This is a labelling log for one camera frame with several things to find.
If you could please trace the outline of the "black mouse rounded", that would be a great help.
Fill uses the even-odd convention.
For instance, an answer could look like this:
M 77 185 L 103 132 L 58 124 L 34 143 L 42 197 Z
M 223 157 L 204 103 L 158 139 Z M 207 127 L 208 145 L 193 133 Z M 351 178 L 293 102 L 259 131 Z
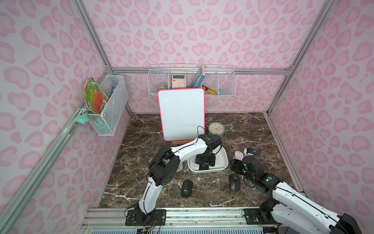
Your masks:
M 229 176 L 230 189 L 234 192 L 238 192 L 241 189 L 240 176 L 238 174 L 231 174 Z

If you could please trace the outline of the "grey computer mouse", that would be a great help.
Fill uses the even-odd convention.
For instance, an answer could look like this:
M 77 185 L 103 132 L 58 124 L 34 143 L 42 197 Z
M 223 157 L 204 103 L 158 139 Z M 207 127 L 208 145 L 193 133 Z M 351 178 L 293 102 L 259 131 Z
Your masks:
M 183 163 L 181 162 L 177 167 L 177 172 L 181 172 L 183 170 Z

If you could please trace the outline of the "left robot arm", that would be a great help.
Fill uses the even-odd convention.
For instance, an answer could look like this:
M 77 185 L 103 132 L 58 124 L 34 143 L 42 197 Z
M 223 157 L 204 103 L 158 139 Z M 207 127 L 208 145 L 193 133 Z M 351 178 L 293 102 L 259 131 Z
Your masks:
M 143 219 L 155 209 L 157 199 L 163 189 L 177 173 L 181 163 L 195 157 L 195 163 L 203 170 L 215 165 L 216 149 L 219 150 L 222 139 L 214 134 L 199 135 L 189 143 L 177 147 L 162 146 L 149 163 L 146 179 L 147 187 L 142 198 L 135 205 L 136 214 Z

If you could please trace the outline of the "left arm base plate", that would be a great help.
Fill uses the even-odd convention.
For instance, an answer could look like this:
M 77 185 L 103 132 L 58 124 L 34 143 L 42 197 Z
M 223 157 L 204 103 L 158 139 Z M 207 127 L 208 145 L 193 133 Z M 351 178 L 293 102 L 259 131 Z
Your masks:
M 141 210 L 128 210 L 126 214 L 126 226 L 165 226 L 166 223 L 165 209 L 156 209 L 149 214 L 144 214 Z

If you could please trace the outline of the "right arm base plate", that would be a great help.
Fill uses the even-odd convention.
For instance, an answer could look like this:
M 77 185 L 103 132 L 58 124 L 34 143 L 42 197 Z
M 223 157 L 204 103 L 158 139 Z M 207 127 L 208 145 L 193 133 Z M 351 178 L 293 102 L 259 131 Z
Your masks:
M 241 211 L 247 225 L 275 225 L 271 213 L 262 208 L 246 208 Z

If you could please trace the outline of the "white computer mouse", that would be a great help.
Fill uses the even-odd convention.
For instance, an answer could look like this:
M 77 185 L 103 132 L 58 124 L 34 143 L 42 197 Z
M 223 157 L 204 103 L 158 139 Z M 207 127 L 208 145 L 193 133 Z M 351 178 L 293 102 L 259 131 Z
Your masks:
M 235 151 L 233 159 L 242 160 L 244 158 L 243 152 Z

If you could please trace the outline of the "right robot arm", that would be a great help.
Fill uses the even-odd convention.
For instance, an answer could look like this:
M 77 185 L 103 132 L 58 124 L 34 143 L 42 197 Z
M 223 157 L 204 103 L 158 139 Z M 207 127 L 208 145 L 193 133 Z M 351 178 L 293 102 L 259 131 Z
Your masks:
M 276 175 L 266 173 L 254 156 L 231 160 L 230 169 L 269 197 L 259 211 L 265 223 L 272 219 L 300 234 L 361 233 L 358 222 L 351 215 L 339 215 L 301 195 Z

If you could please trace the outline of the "white storage box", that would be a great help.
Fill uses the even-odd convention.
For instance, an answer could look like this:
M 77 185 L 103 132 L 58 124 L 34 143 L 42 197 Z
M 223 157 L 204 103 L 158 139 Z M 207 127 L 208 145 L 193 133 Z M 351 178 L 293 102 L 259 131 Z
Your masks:
M 199 165 L 195 163 L 196 156 L 187 160 L 188 167 L 194 174 L 203 174 L 203 173 L 215 173 L 221 172 L 226 169 L 229 165 L 228 156 L 224 147 L 217 147 L 213 150 L 213 153 L 216 156 L 215 165 L 209 166 L 207 170 L 200 170 Z

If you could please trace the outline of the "black mouse with logo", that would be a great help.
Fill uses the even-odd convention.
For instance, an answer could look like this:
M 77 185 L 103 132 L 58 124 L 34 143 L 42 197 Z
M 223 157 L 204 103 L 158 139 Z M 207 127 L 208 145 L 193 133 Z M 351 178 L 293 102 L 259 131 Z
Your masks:
M 181 196 L 183 198 L 191 197 L 193 190 L 193 182 L 189 179 L 184 180 L 182 187 L 181 187 Z

